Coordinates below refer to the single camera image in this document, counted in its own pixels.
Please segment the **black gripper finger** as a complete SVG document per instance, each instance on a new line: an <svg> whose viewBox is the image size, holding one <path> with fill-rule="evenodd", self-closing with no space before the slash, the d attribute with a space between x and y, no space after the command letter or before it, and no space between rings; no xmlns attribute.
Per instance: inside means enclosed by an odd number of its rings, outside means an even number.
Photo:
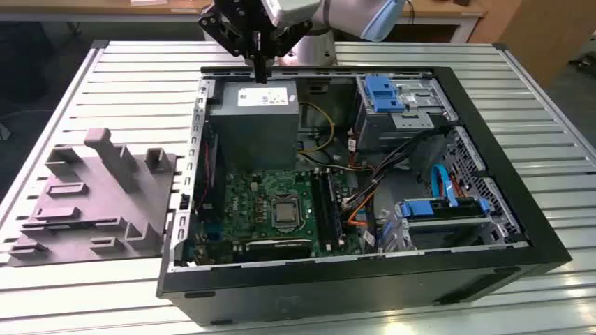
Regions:
<svg viewBox="0 0 596 335"><path fill-rule="evenodd" d="M262 29L262 84L267 83L273 60L286 56L313 26L313 21L309 20L285 28L283 32L271 23Z"/></svg>
<svg viewBox="0 0 596 335"><path fill-rule="evenodd" d="M243 35L238 35L233 31L222 33L218 30L219 23L219 12L215 9L215 3L213 3L203 9L198 24L233 56L245 58L246 63L254 68L255 81L262 83L262 54L255 39L257 33Z"/></svg>

